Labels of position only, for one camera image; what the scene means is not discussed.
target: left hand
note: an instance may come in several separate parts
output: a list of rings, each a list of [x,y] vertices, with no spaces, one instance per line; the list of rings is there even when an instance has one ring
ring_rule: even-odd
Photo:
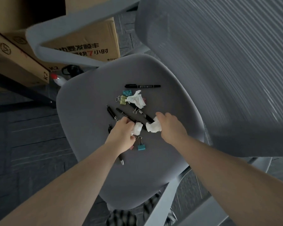
[[[114,128],[111,130],[105,144],[110,144],[118,153],[123,153],[128,150],[135,142],[135,137],[131,136],[131,131],[134,127],[134,122],[127,117],[123,117],[117,121]]]

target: right hand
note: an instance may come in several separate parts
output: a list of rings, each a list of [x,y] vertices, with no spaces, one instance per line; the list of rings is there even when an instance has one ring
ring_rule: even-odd
[[[188,136],[182,123],[170,113],[163,115],[160,112],[156,116],[161,124],[161,137],[169,144],[177,144],[183,137]]]

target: crumpled tissue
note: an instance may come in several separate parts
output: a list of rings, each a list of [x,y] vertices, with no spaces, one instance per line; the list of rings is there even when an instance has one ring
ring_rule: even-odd
[[[148,132],[161,132],[161,125],[157,117],[155,117],[153,120],[154,122],[151,124],[146,123],[147,131]]]
[[[132,131],[131,131],[131,134],[138,136],[140,134],[141,130],[142,130],[142,123],[136,122]]]
[[[133,96],[128,96],[125,99],[126,102],[134,103],[138,108],[142,109],[146,104],[142,98],[142,95],[139,94],[141,90],[135,92]]]

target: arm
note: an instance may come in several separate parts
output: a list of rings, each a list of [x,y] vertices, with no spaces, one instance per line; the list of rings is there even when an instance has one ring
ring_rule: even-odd
[[[162,138],[185,158],[237,225],[283,225],[283,182],[187,135],[169,113],[156,113]]]
[[[13,210],[1,225],[82,225],[118,155],[135,142],[123,118],[90,156]]]

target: binder clip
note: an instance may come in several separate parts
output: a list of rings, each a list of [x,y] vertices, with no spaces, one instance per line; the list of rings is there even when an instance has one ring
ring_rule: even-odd
[[[123,95],[128,97],[128,96],[132,96],[132,91],[131,90],[123,90]]]
[[[142,143],[142,137],[138,137],[138,140],[139,140],[139,145],[137,146],[137,149],[138,149],[139,151],[145,150],[145,149],[146,149],[146,146]]]
[[[118,96],[117,98],[115,98],[115,101],[120,102],[121,105],[126,105],[125,99],[127,99],[127,97],[124,96],[124,95],[121,95],[121,96]]]

